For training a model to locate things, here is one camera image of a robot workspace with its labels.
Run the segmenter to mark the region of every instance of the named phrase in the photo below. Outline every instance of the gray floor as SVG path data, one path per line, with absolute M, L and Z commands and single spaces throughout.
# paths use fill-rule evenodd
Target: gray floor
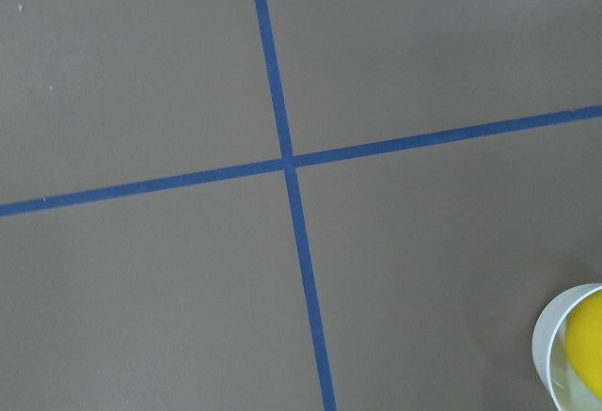
M 602 0 L 268 0 L 295 153 L 602 103 Z M 0 206 L 280 156 L 253 0 L 0 0 Z M 339 410 L 553 409 L 602 119 L 299 168 Z M 281 172 L 0 218 L 0 408 L 323 409 Z

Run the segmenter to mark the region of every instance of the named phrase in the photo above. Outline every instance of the horizontal blue line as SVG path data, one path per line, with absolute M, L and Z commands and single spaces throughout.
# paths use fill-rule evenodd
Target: horizontal blue line
M 31 213 L 55 209 L 58 207 L 74 206 L 87 202 L 102 201 L 105 199 L 128 197 L 131 195 L 140 195 L 143 193 L 168 190 L 170 188 L 180 188 L 200 183 L 225 181 L 227 179 L 242 178 L 244 176 L 253 176 L 256 174 L 280 171 L 282 161 L 266 160 L 253 164 L 238 166 L 227 166 L 225 168 L 210 169 L 198 173 L 182 174 L 180 176 L 170 176 L 162 179 L 151 179 L 143 182 L 132 182 L 123 185 L 116 185 L 85 192 L 69 193 L 47 198 L 30 199 L 28 201 L 14 202 L 0 205 L 0 217 L 15 215 L 18 213 Z
M 365 145 L 357 145 L 335 150 L 322 150 L 309 154 L 301 154 L 294 157 L 296 166 L 312 166 L 338 162 L 341 160 L 355 159 L 369 155 L 394 152 L 396 150 L 413 150 L 425 146 L 452 143 L 454 141 L 468 140 L 509 132 L 524 131 L 538 127 L 546 127 L 554 124 L 580 121 L 583 119 L 602 118 L 602 105 L 580 108 L 578 110 L 565 110 L 557 113 L 547 113 L 534 117 L 519 119 L 508 119 L 505 121 L 490 122 L 477 126 L 451 129 L 448 131 L 435 132 L 432 134 L 414 135 L 403 138 L 395 138 L 387 141 L 377 141 Z

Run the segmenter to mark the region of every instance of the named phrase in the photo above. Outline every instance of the cup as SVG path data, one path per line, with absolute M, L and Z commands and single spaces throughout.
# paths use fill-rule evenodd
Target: cup
M 602 291 L 602 283 L 565 291 L 542 311 L 531 341 L 535 369 L 559 411 L 601 411 L 602 402 L 586 388 L 564 351 L 566 318 L 581 301 Z

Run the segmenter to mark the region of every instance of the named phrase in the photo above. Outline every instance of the yellow object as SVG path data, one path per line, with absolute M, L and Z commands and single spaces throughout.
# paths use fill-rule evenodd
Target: yellow object
M 588 296 L 569 314 L 566 355 L 583 384 L 602 400 L 602 292 Z

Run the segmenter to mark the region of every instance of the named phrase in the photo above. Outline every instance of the white cup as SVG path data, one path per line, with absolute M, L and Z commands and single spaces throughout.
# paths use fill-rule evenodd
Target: white cup
M 546 306 L 535 324 L 531 342 L 535 369 L 560 411 L 602 410 L 602 403 L 580 382 L 566 359 L 563 335 L 571 310 L 598 291 L 602 291 L 602 283 L 561 293 Z

